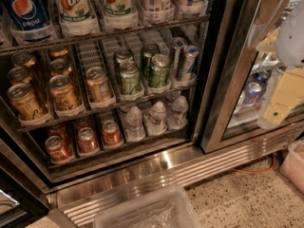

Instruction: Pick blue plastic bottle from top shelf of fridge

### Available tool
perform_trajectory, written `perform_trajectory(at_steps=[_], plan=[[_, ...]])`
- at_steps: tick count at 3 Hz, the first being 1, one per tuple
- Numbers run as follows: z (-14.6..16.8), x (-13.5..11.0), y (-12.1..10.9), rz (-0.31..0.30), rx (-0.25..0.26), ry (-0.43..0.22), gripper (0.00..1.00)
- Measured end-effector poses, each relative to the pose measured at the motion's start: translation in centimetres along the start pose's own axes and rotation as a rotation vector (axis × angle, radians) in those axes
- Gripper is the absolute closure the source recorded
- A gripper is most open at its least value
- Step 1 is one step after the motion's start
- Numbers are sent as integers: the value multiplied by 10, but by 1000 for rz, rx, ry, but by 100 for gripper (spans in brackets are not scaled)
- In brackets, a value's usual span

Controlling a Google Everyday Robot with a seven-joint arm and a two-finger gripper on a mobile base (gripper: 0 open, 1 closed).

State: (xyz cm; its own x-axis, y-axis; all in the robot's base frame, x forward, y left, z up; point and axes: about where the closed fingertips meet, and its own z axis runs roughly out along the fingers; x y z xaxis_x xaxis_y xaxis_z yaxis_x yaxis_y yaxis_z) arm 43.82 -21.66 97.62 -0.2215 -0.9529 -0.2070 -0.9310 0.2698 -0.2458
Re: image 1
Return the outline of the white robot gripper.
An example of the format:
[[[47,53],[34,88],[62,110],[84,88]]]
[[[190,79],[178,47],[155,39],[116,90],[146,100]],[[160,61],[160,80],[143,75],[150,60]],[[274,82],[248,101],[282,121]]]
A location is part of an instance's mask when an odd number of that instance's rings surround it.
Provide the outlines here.
[[[304,1],[301,0],[282,22],[257,44],[262,53],[276,52],[287,66],[274,69],[268,82],[262,119],[270,126],[280,125],[304,101]]]

